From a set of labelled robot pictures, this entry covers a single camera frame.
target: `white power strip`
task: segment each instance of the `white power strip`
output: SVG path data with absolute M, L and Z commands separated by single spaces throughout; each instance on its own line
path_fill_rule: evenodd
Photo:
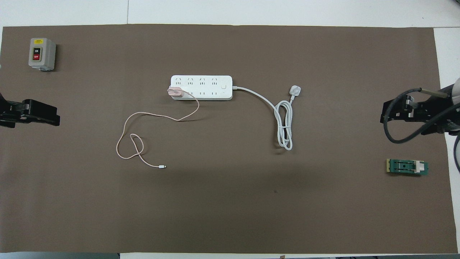
M 171 77 L 171 86 L 179 87 L 190 93 L 198 100 L 203 101 L 227 101 L 233 96 L 233 80 L 231 76 L 181 76 Z M 174 100 L 195 100 L 189 94 L 183 96 L 171 96 Z

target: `robotic arm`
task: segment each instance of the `robotic arm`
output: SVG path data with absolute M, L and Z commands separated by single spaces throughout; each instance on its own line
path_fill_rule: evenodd
M 423 102 L 414 102 L 411 92 L 421 92 L 431 97 Z M 384 125 L 385 134 L 393 143 L 407 142 L 418 134 L 445 133 L 458 135 L 460 133 L 460 78 L 450 86 L 437 92 L 414 88 L 408 90 L 393 100 L 383 104 L 380 122 Z M 391 120 L 404 120 L 407 122 L 424 122 L 413 134 L 395 140 L 388 132 L 387 123 Z
M 46 123 L 59 126 L 61 118 L 57 108 L 39 101 L 26 99 L 20 102 L 7 101 L 0 93 L 0 126 L 14 128 L 17 123 Z

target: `charger plug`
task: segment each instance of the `charger plug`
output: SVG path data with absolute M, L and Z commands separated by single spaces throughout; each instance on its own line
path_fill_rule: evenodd
M 298 96 L 300 94 L 300 86 L 293 85 L 291 86 L 291 89 L 289 90 L 289 94 L 293 96 Z
M 169 96 L 174 96 L 174 97 L 183 97 L 184 92 L 182 92 L 182 88 L 180 87 L 169 87 L 168 88 L 168 95 Z

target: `push button switch box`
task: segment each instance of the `push button switch box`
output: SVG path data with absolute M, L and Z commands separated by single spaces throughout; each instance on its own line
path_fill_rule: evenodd
M 30 40 L 29 66 L 41 71 L 54 69 L 56 44 L 47 38 L 33 38 Z

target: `black cable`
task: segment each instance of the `black cable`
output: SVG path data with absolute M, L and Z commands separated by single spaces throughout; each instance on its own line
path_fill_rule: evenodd
M 444 111 L 438 113 L 436 116 L 434 116 L 433 118 L 431 118 L 429 121 L 427 121 L 425 124 L 423 124 L 418 130 L 414 131 L 412 134 L 410 134 L 409 136 L 403 138 L 403 139 L 400 139 L 400 140 L 396 140 L 394 139 L 390 133 L 388 132 L 388 117 L 390 116 L 390 112 L 393 110 L 393 107 L 395 106 L 395 104 L 401 99 L 403 98 L 405 95 L 409 94 L 409 93 L 413 93 L 413 92 L 420 92 L 422 90 L 422 88 L 414 88 L 414 89 L 410 89 L 410 90 L 407 90 L 405 91 L 404 93 L 398 95 L 391 103 L 390 105 L 388 106 L 386 112 L 385 112 L 385 115 L 384 115 L 384 118 L 383 118 L 383 130 L 385 131 L 385 135 L 386 137 L 388 138 L 388 140 L 390 140 L 391 142 L 395 143 L 395 144 L 401 144 L 401 143 L 405 143 L 405 142 L 408 142 L 409 140 L 415 138 L 418 134 L 422 133 L 423 131 L 425 131 L 426 129 L 428 129 L 429 127 L 431 127 L 433 124 L 435 124 L 439 119 L 441 119 L 442 117 L 444 117 L 446 114 L 448 114 L 449 112 L 452 112 L 454 111 L 455 109 L 459 108 L 460 107 L 460 103 L 456 104 L 456 105 L 453 105 L 447 109 L 445 109 Z
M 460 141 L 460 134 L 457 135 L 457 138 L 455 139 L 455 144 L 454 144 L 454 162 L 455 162 L 455 166 L 457 167 L 457 170 L 460 172 L 459 162 L 457 161 L 457 145 L 459 141 Z

